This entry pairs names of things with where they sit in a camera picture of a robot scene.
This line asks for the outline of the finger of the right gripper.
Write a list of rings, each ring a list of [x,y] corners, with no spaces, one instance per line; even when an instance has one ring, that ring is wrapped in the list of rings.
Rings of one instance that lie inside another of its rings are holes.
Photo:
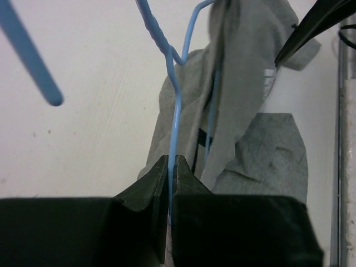
[[[275,59],[280,66],[315,36],[355,13],[355,1],[318,0],[294,29]]]

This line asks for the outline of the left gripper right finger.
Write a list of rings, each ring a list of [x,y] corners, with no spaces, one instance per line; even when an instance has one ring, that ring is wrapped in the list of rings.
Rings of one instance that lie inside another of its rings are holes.
[[[176,266],[322,266],[306,206],[288,196],[215,195],[176,158],[172,255]]]

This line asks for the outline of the blue wire hanger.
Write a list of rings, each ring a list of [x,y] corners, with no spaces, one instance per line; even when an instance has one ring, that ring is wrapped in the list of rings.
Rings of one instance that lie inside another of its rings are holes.
[[[179,55],[175,48],[169,44],[158,21],[151,12],[148,1],[136,1],[146,29],[165,57],[167,75],[175,92],[174,117],[172,121],[168,161],[169,222],[172,222],[173,217],[173,170],[182,110],[181,87],[174,71],[174,63],[180,66],[186,63],[191,36],[197,17],[202,9],[212,3],[213,1],[202,1],[194,8],[186,30],[182,54]],[[55,107],[62,105],[64,102],[63,94],[52,78],[10,1],[1,1],[1,29],[47,103]]]

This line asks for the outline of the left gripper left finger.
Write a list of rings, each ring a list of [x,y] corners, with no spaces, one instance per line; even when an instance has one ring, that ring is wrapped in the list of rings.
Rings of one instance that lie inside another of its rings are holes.
[[[163,265],[167,162],[114,197],[1,200],[1,265]]]

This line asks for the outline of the grey t shirt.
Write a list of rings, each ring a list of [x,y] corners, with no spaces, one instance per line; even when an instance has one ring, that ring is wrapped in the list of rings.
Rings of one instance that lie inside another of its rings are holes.
[[[293,116],[260,111],[276,79],[275,58],[297,24],[288,1],[215,1],[209,44],[175,66],[177,153],[213,193],[306,202],[306,149]]]

